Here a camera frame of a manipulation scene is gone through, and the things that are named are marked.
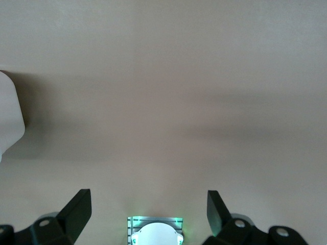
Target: beige surface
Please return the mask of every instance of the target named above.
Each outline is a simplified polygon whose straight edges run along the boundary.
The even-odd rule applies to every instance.
[[[23,138],[0,163],[16,230],[90,188],[76,244],[126,244],[126,217],[210,235],[206,192],[264,231],[327,243],[327,2],[1,1],[0,69]]]

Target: white plastic part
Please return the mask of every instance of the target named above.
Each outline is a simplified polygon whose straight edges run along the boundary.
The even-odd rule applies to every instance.
[[[0,72],[0,162],[2,154],[24,134],[25,126],[12,80]]]
[[[132,245],[181,245],[183,236],[164,223],[151,223],[132,234]]]

